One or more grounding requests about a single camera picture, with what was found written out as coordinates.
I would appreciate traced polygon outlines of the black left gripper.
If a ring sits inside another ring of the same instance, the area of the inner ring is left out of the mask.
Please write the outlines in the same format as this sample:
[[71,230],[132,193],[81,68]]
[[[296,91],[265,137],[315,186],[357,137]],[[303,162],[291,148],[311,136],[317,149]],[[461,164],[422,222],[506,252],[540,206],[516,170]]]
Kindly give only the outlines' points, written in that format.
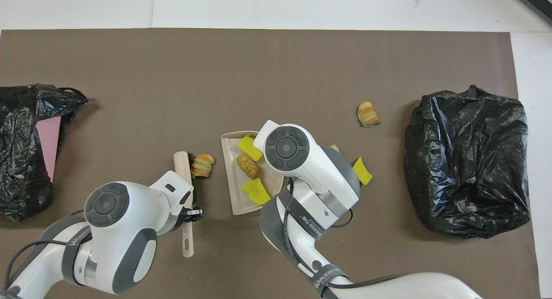
[[193,208],[183,207],[181,210],[182,223],[198,222],[203,218],[204,207],[202,205],[194,206]]

